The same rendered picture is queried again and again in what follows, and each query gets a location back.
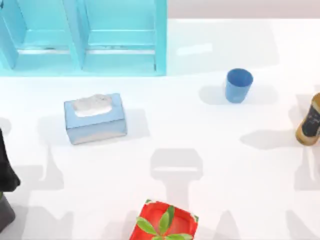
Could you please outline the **blue tissue box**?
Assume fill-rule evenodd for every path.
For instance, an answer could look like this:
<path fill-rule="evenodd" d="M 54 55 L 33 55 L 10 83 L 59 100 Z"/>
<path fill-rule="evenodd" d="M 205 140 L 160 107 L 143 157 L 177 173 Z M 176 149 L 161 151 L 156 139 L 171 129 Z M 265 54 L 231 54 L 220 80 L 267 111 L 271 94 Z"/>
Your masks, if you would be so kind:
<path fill-rule="evenodd" d="M 64 102 L 65 130 L 73 145 L 127 135 L 119 93 L 95 94 Z"/>

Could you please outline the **blue cup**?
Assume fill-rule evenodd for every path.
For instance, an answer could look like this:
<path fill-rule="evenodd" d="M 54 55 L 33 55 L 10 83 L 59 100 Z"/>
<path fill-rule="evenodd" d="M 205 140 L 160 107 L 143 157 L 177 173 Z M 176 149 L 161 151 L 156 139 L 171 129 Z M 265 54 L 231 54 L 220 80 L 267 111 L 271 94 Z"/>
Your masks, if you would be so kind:
<path fill-rule="evenodd" d="M 225 97 L 231 103 L 242 103 L 253 83 L 253 75 L 246 69 L 234 68 L 226 75 Z"/>

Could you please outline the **red plant pot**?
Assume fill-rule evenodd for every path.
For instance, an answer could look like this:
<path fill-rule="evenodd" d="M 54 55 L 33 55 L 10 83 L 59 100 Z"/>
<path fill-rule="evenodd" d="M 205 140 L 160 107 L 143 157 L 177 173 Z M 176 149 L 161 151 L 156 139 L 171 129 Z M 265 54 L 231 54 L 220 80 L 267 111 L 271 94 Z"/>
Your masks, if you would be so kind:
<path fill-rule="evenodd" d="M 139 214 L 139 217 L 147 219 L 153 227 L 158 230 L 158 221 L 160 220 L 162 214 L 167 210 L 170 205 L 161 201 L 152 201 L 150 199 L 146 200 L 143 205 L 143 208 Z M 195 233 L 197 231 L 199 217 L 195 214 L 192 214 L 188 211 L 175 207 L 174 218 L 171 224 L 171 227 L 166 232 L 166 235 L 178 234 L 178 233 L 187 233 L 195 238 Z M 129 240 L 150 240 L 151 235 L 143 232 L 135 223 L 134 229 L 132 231 Z"/>

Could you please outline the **green plant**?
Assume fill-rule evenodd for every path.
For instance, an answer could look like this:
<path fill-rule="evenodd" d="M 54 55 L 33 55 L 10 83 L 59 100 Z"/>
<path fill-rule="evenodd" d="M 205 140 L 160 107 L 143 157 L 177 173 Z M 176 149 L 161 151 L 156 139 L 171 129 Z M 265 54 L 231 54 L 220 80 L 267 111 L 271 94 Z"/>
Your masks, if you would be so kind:
<path fill-rule="evenodd" d="M 170 205 L 158 221 L 158 230 L 156 230 L 146 218 L 138 216 L 136 218 L 138 228 L 144 233 L 151 235 L 151 239 L 142 240 L 193 240 L 194 237 L 188 233 L 172 233 L 166 235 L 166 232 L 173 223 L 174 214 L 175 207 Z"/>

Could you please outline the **light blue rack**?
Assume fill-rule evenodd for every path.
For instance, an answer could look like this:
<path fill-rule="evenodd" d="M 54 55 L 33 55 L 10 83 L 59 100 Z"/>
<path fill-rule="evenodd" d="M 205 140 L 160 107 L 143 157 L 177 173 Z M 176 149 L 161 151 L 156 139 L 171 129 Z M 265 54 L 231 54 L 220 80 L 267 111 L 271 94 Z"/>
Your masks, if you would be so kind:
<path fill-rule="evenodd" d="M 168 0 L 0 0 L 0 76 L 164 76 Z"/>

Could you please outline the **tan bottle with black label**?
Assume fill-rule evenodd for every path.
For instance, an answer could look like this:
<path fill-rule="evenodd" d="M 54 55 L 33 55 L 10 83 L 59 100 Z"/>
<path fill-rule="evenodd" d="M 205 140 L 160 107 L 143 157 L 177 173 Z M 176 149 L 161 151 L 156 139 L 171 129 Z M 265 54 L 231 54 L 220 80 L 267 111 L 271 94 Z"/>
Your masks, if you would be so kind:
<path fill-rule="evenodd" d="M 320 139 L 320 92 L 312 97 L 308 112 L 295 132 L 296 139 L 305 146 Z"/>

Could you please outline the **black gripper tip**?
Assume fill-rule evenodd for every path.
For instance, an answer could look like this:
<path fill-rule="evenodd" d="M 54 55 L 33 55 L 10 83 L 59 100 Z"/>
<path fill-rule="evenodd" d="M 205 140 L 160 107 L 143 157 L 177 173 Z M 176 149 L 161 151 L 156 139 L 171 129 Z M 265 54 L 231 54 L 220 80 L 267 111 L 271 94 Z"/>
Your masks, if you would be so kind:
<path fill-rule="evenodd" d="M 0 128 L 0 193 L 14 192 L 20 185 L 21 180 L 8 159 L 3 132 Z"/>

